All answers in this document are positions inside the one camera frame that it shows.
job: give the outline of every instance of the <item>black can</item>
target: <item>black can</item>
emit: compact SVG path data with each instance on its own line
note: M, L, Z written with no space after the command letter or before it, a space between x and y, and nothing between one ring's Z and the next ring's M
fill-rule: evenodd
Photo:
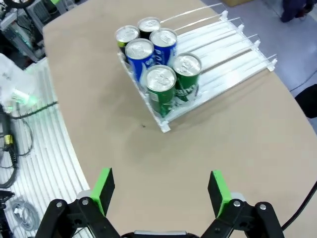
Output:
M140 30L140 37L149 40L150 34L160 29L160 20L151 16L143 18L138 22L138 28Z
M115 33L115 38L117 40L117 44L121 50L121 52L125 56L125 61L127 62L127 58L125 55L125 46L130 42L133 41L140 36L140 31L135 26L123 26L119 28Z

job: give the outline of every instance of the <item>yellow label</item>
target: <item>yellow label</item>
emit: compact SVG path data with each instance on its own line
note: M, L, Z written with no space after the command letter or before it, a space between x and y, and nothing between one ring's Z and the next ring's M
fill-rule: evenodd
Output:
M119 41L118 41L118 46L119 46L119 47L125 47L125 43L122 43L122 42L119 42Z
M4 136L4 142L5 142L6 145L13 144L12 135L5 135Z

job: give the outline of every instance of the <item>blue can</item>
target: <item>blue can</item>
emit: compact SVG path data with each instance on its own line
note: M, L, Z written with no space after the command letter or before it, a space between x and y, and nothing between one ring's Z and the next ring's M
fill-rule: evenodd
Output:
M154 45L156 64L172 67L176 55L177 34L171 29L161 28L151 33L150 40Z
M152 42L147 39L133 40L126 45L125 54L131 65L135 81L145 86L148 68L155 65Z

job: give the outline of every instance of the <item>brown tabletop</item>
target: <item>brown tabletop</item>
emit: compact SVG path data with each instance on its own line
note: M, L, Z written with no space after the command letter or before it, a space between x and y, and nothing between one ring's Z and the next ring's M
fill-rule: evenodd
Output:
M211 170L222 170L229 188L250 204L272 203L281 223L316 181L316 135L268 70L179 118L168 133L153 120L116 56L114 33L146 16L165 19L200 6L198 0L89 0L45 27L59 106L89 185L102 167L113 167L107 217L120 234L201 235L214 219ZM286 237L316 236L316 209L317 196Z

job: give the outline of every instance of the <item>gray floor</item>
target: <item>gray floor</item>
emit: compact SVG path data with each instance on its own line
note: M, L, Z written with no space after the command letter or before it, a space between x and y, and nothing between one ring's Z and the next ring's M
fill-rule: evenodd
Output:
M203 0L214 4L220 0ZM261 39L260 50L270 56L277 54L275 72L296 96L302 90L317 83L317 17L309 15L305 20L294 19L282 23L281 0L254 0L235 7L228 7L229 18L241 17L245 23L245 34L258 34ZM310 120L317 133L317 119Z

